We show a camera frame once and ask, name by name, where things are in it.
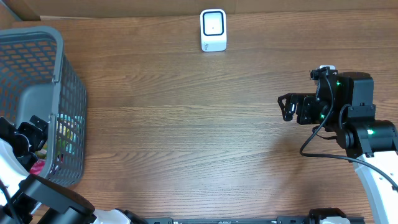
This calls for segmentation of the red purple pad pack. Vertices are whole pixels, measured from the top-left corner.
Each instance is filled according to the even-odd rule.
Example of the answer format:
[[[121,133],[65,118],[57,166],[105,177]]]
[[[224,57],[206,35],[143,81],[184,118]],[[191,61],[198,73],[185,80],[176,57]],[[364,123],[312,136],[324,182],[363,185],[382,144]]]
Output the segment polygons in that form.
[[[35,174],[39,175],[41,171],[43,170],[45,165],[45,160],[44,159],[39,159],[38,161],[35,162],[35,164],[30,168],[29,173],[30,174]]]

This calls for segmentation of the teal wet wipes pack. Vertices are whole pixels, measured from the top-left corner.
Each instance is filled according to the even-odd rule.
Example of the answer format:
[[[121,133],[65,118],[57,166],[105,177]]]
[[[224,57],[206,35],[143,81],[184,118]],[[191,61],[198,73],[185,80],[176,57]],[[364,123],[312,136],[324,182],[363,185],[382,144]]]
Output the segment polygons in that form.
[[[57,144],[71,155],[77,155],[83,147],[83,125],[82,116],[58,115]]]

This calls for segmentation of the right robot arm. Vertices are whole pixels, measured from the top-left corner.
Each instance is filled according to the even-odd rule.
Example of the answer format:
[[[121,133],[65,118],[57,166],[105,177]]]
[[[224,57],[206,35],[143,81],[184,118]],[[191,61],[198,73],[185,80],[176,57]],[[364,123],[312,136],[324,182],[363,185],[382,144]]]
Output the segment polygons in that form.
[[[397,223],[397,128],[376,119],[374,80],[364,72],[338,72],[321,67],[310,72],[314,93],[287,93],[278,97],[284,121],[312,125],[312,134],[299,153],[304,157],[339,159],[353,163],[365,189],[376,223]],[[304,149],[321,129],[346,154],[308,153]]]

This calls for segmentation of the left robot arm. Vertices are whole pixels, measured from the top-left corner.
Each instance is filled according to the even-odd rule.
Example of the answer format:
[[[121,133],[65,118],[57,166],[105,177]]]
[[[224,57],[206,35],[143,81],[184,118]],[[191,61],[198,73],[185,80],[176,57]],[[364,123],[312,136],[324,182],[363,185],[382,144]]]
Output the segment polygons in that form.
[[[1,118],[1,223],[30,223],[40,205],[48,207],[40,223],[145,223],[129,210],[97,210],[78,193],[29,173],[18,156],[44,145],[48,123],[33,116],[15,128]]]

